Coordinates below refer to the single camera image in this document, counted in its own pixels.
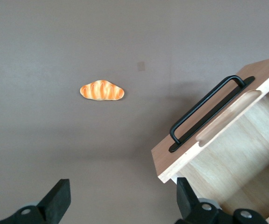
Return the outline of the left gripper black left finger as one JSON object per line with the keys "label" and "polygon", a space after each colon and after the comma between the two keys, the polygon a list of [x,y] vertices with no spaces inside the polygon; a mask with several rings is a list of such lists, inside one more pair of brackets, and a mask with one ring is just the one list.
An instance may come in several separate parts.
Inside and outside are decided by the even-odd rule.
{"label": "left gripper black left finger", "polygon": [[58,224],[70,204],[70,180],[61,179],[37,205],[20,208],[0,224]]}

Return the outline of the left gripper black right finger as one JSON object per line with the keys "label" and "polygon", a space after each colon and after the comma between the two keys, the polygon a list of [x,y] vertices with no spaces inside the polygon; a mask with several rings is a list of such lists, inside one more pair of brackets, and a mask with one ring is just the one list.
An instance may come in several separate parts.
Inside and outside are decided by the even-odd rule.
{"label": "left gripper black right finger", "polygon": [[185,177],[177,178],[177,204],[182,218],[177,224],[266,224],[261,214],[250,209],[225,213],[211,199],[198,198]]}

